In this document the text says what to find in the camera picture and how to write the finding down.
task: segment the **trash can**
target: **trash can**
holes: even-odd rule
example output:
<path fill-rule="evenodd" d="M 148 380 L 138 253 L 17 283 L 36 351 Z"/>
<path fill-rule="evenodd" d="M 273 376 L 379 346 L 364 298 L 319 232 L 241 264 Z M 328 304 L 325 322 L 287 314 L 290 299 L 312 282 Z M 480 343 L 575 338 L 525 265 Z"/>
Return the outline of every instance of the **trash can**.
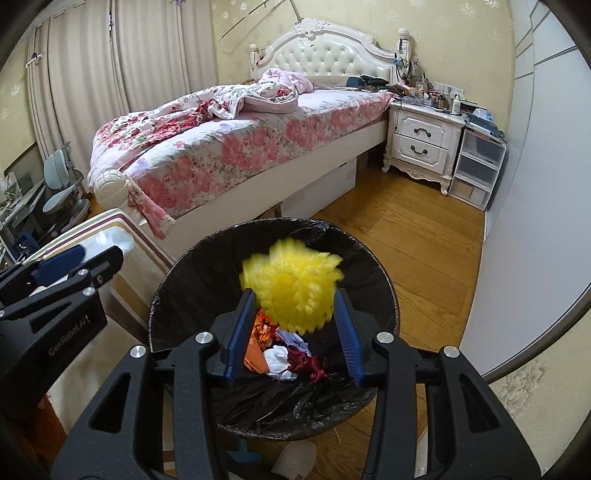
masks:
<path fill-rule="evenodd" d="M 215 318 L 236 309 L 242 295 L 242 262 L 266 254 L 292 237 L 343 258 L 347 290 L 356 310 L 372 314 L 382 330 L 398 333 L 400 310 L 392 281 L 360 241 L 323 220 L 274 218 L 235 225 L 201 240 L 178 259 L 158 287 L 150 308 L 152 351 L 172 348 Z M 213 389 L 213 408 L 224 431 L 243 437 L 291 441 L 309 438 L 352 417 L 375 396 L 349 376 L 334 319 L 303 336 L 313 355 L 325 359 L 328 379 L 277 381 L 244 368 L 229 390 Z"/>

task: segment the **yellow fluffy object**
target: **yellow fluffy object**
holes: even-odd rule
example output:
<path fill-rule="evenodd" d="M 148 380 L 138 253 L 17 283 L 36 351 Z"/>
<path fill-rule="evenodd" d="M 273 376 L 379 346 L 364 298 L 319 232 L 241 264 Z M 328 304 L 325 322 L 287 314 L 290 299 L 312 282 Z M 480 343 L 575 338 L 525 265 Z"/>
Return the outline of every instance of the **yellow fluffy object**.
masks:
<path fill-rule="evenodd" d="M 338 255 L 307 248 L 303 242 L 279 240 L 268 255 L 254 254 L 242 263 L 242 288 L 251 288 L 261 307 L 280 328 L 313 332 L 329 322 L 336 283 L 344 277 Z"/>

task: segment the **bottle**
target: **bottle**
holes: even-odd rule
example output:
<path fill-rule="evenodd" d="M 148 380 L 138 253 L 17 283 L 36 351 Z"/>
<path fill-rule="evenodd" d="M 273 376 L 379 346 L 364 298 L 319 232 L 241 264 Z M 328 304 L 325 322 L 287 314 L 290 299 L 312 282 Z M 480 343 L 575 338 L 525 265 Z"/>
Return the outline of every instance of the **bottle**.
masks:
<path fill-rule="evenodd" d="M 452 115 L 460 115 L 460 107 L 461 106 L 462 106 L 462 103 L 460 101 L 460 98 L 456 95 L 456 97 L 453 99 Z"/>

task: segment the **white tufted headboard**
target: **white tufted headboard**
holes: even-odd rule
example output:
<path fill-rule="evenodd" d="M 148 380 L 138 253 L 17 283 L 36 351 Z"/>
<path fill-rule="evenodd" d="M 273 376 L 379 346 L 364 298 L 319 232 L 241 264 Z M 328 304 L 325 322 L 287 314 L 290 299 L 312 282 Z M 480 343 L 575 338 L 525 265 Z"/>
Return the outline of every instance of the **white tufted headboard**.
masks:
<path fill-rule="evenodd" d="M 369 75 L 396 81 L 394 52 L 378 48 L 371 35 L 316 18 L 305 18 L 294 25 L 263 55 L 252 69 L 254 78 L 260 78 L 269 68 L 280 68 L 308 76 Z"/>

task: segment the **white wardrobe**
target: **white wardrobe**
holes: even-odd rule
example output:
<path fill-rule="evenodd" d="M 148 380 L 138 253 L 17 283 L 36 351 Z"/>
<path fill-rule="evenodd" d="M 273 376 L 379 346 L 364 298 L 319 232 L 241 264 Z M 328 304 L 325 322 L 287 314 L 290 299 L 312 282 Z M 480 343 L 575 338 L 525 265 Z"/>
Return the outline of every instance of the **white wardrobe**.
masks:
<path fill-rule="evenodd" d="M 591 281 L 591 70 L 548 8 L 511 0 L 515 91 L 509 157 L 488 235 L 463 353 L 482 374 L 548 341 Z"/>

